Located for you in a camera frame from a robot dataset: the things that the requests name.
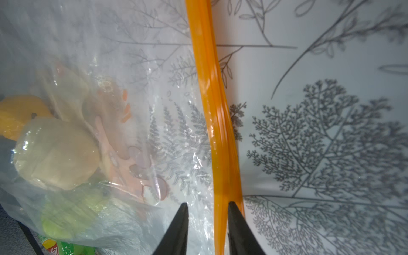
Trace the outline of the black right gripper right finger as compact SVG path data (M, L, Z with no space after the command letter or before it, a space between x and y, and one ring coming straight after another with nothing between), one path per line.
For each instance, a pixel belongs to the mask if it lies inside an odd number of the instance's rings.
M235 202L228 203L228 239L231 255L265 255Z

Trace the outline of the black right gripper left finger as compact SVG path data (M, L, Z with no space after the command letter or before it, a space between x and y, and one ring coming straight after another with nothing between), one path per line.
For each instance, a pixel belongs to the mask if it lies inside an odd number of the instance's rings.
M189 209L182 203L153 255L186 255Z

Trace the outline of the clear orange zip-top bag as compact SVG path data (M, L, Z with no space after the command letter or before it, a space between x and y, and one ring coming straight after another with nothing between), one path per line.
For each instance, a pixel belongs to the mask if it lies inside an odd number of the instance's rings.
M188 204L189 255L222 255L230 138L216 76L212 1L2 1L1 101L41 98L50 119L90 133L101 160L72 190L110 195L72 240L108 255L150 255ZM45 197L1 136L1 205L46 236Z

